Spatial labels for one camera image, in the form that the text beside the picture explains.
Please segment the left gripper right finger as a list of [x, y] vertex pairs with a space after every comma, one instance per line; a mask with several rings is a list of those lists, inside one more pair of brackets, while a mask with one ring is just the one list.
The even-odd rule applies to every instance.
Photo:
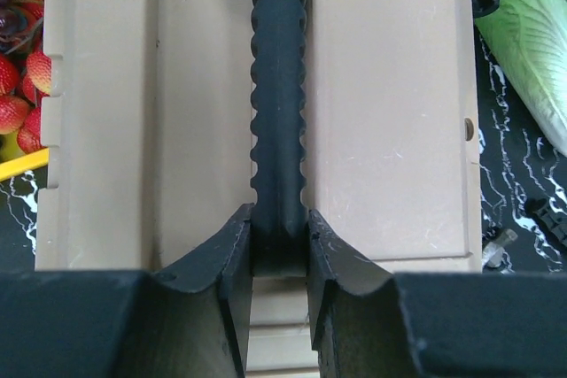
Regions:
[[395, 273], [309, 226], [308, 311], [323, 377], [563, 377], [566, 279]]

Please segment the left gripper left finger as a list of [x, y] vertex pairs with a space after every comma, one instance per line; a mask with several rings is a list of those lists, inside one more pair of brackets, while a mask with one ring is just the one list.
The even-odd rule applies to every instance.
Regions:
[[250, 205], [166, 268], [1, 277], [4, 377], [242, 377]]

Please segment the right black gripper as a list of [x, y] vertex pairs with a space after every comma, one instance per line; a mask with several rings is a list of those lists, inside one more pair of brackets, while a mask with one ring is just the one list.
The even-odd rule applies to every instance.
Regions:
[[566, 216], [554, 212], [548, 200], [529, 199], [524, 209], [526, 215], [536, 222], [546, 237], [550, 237], [559, 245], [566, 244]]

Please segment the steel claw hammer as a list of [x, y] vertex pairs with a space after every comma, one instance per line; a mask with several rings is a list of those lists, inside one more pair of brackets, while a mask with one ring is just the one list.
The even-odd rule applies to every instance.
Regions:
[[495, 238], [489, 240], [482, 250], [482, 267], [499, 268], [505, 248], [514, 243], [518, 238], [518, 234], [511, 228], [500, 229]]

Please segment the tan plastic tool box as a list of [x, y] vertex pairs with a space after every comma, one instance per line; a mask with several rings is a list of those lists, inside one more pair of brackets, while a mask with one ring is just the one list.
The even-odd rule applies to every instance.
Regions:
[[283, 50], [304, 206], [388, 271], [480, 268], [471, 0], [45, 0], [43, 50], [39, 270], [168, 266], [257, 201]]

